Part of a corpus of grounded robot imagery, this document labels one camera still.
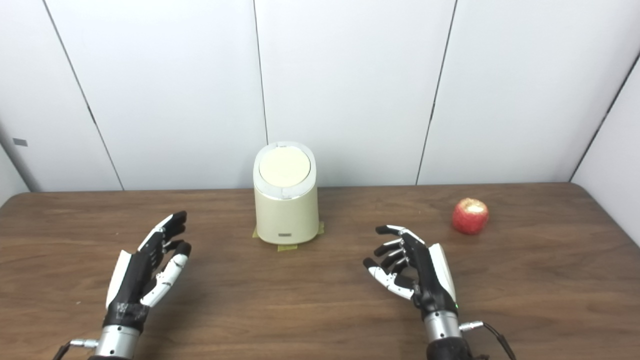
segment wood grain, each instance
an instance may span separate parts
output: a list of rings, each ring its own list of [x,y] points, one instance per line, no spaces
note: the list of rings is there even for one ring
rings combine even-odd
[[[450,226],[463,197],[490,209],[478,236]],[[14,197],[0,209],[3,359],[48,360],[70,338],[99,336],[119,250],[181,209],[192,257],[136,360],[424,359],[419,312],[361,264],[389,240],[380,224],[439,241],[461,320],[498,328],[519,359],[637,359],[640,250],[574,184],[325,188],[319,201],[326,232],[277,252],[251,238],[252,190]],[[487,332],[466,337],[506,359]]]

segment white robotic finger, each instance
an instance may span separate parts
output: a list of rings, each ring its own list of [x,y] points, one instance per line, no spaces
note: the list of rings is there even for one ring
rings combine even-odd
[[[382,284],[388,291],[410,300],[413,296],[413,289],[405,288],[396,284],[397,274],[389,274],[387,271],[380,267],[373,259],[366,258],[363,262],[367,270],[380,284]]]
[[[169,260],[166,264],[166,268],[161,273],[156,275],[156,286],[140,299],[140,304],[154,307],[163,297],[169,292],[176,279],[182,272],[182,268],[186,265],[189,258],[187,255],[178,254]]]

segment black cable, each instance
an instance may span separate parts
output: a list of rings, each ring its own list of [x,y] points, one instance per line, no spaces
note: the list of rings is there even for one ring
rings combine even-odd
[[[53,357],[53,360],[60,360],[62,357],[69,351],[69,347],[71,347],[71,341],[62,345],[56,355]]]
[[[500,343],[500,345],[502,345],[502,348],[507,353],[507,356],[509,356],[511,360],[516,360],[516,355],[513,353],[513,350],[509,346],[509,343],[507,342],[507,339],[504,337],[504,335],[499,333],[496,329],[494,329],[491,325],[487,324],[486,322],[483,322],[483,324],[487,330],[491,331],[491,333],[495,335],[495,337],[498,339],[498,342]]]

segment robotic hand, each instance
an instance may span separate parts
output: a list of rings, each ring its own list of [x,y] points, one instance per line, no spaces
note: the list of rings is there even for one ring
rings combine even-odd
[[[54,360],[60,360],[71,346],[95,348],[89,360],[133,358],[149,310],[172,287],[191,253],[191,245],[184,240],[171,241],[184,232],[186,220],[185,211],[169,215],[149,232],[136,253],[120,252],[107,291],[107,314],[100,340],[72,340],[60,348]],[[154,276],[170,251],[173,256]]]
[[[416,234],[399,226],[379,226],[376,232],[400,238],[384,243],[373,252],[378,257],[387,254],[380,265],[371,258],[364,259],[363,264],[387,290],[412,300],[413,305],[420,309],[429,341],[428,360],[488,359],[484,355],[473,357],[461,334],[478,327],[486,327],[496,335],[509,358],[515,360],[504,336],[487,323],[458,323],[456,292],[440,244],[427,247]],[[417,280],[401,274],[407,266],[416,269]]]

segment yellow tape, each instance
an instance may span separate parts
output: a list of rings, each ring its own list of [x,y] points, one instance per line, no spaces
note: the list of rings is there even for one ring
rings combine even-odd
[[[295,245],[278,245],[278,252],[287,251],[287,250],[296,250],[298,248],[298,244]]]

